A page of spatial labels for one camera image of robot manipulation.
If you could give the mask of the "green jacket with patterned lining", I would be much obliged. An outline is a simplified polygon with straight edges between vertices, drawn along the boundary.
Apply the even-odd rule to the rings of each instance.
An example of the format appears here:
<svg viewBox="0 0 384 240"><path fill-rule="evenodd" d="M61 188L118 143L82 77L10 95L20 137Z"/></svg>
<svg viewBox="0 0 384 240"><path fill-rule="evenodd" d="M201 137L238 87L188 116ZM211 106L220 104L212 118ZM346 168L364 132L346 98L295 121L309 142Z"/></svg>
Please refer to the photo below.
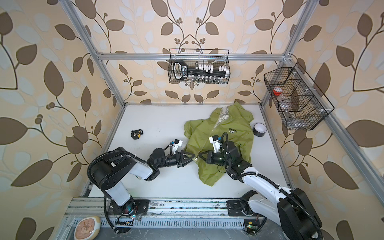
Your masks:
<svg viewBox="0 0 384 240"><path fill-rule="evenodd" d="M206 164L198 154L205 151L214 151L209 137L218 135L223 144L233 142L240 148L243 159L251 162L251 152L254 134L251 122L254 117L251 112L244 109L239 103L228 107L215 109L209 118L203 120L187 121L184 125L184 135L188 139L186 152L196 155L199 179L210 187L224 175L225 168Z"/></svg>

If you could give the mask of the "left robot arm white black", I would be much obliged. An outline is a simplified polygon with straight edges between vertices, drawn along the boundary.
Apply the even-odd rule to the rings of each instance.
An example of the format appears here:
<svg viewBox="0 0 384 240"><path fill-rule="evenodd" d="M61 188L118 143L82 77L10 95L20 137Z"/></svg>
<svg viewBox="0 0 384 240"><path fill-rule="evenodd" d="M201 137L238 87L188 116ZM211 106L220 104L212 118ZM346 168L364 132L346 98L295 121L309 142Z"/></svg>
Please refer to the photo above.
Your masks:
<svg viewBox="0 0 384 240"><path fill-rule="evenodd" d="M196 157L193 153L173 150L171 146L164 149L156 148L147 161L119 147L113 151L105 152L96 157L88 166L87 175L93 185L104 194L104 215L109 226L118 235L119 228L112 223L108 216L107 199L117 207L121 216L131 217L138 213L139 208L122 179L134 175L147 182L160 175L160 168L183 168Z"/></svg>

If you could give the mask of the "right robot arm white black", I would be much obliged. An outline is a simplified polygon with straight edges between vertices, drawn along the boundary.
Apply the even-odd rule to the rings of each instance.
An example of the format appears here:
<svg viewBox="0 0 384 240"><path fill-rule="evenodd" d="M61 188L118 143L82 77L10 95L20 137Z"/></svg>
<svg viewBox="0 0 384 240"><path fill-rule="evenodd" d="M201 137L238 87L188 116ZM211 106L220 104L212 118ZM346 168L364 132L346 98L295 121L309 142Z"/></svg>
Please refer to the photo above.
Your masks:
<svg viewBox="0 0 384 240"><path fill-rule="evenodd" d="M276 184L245 161L233 142L216 151L199 153L206 163L224 167L232 180L252 187L240 198L236 210L244 216L261 215L279 225L289 240L322 240L322 222L307 195Z"/></svg>

